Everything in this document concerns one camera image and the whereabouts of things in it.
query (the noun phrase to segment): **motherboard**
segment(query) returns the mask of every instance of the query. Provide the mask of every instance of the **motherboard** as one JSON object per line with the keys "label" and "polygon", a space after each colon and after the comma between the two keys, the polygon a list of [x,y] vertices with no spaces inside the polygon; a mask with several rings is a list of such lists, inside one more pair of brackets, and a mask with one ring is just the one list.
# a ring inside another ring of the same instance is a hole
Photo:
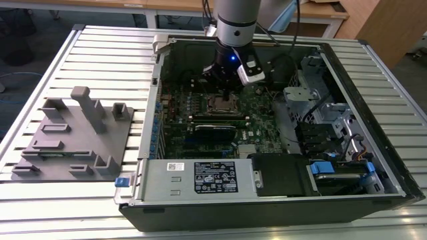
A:
{"label": "motherboard", "polygon": [[162,88],[166,159],[235,159],[255,153],[282,153],[273,109],[263,86],[247,86],[227,98],[205,87]]}

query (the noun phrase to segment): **black plastic cover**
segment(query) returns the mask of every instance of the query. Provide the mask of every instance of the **black plastic cover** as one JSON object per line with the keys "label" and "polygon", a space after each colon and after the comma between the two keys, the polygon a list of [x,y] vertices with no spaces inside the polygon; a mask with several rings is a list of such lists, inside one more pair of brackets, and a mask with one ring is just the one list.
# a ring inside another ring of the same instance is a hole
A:
{"label": "black plastic cover", "polygon": [[257,153],[251,155],[253,168],[261,171],[263,187],[257,189],[259,197],[318,196],[314,191],[307,165],[310,160],[299,154]]}

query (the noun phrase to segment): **white label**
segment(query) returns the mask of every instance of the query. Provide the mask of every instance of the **white label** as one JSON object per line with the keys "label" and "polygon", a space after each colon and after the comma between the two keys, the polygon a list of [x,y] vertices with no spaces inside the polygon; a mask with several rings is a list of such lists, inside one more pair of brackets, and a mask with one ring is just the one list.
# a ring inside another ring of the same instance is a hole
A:
{"label": "white label", "polygon": [[254,68],[257,66],[255,61],[249,61],[246,64],[250,68]]}
{"label": "white label", "polygon": [[141,4],[123,4],[126,7],[133,7],[133,8],[142,8],[143,5]]}
{"label": "white label", "polygon": [[183,162],[169,162],[167,163],[169,171],[185,171],[185,163]]}
{"label": "white label", "polygon": [[345,19],[347,18],[346,16],[341,16],[341,15],[333,15],[331,16],[333,19]]}

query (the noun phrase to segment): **metal bracket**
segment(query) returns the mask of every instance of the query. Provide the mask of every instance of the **metal bracket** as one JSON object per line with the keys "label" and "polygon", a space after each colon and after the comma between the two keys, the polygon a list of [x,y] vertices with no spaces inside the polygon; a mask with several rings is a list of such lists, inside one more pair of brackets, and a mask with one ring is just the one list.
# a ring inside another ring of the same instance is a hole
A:
{"label": "metal bracket", "polygon": [[299,86],[289,86],[285,88],[285,96],[287,100],[295,102],[307,102],[314,99],[311,91]]}
{"label": "metal bracket", "polygon": [[321,107],[325,121],[335,121],[346,110],[350,109],[347,103],[327,103]]}
{"label": "metal bracket", "polygon": [[170,35],[167,34],[157,34],[153,40],[153,50],[155,54],[162,54],[170,49]]}
{"label": "metal bracket", "polygon": [[254,182],[255,182],[255,187],[258,189],[262,189],[265,187],[263,177],[262,177],[262,172],[261,171],[254,171]]}

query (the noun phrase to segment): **blue latch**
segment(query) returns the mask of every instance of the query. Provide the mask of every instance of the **blue latch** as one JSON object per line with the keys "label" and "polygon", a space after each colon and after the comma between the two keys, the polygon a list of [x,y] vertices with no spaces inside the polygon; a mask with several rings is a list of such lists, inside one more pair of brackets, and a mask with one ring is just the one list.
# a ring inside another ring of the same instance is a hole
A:
{"label": "blue latch", "polygon": [[310,165],[313,174],[334,174],[335,170],[330,161],[317,161]]}
{"label": "blue latch", "polygon": [[131,179],[129,177],[118,177],[114,181],[114,185],[117,188],[129,188],[131,183]]}
{"label": "blue latch", "polygon": [[366,167],[370,173],[375,172],[375,166],[370,161],[367,162]]}

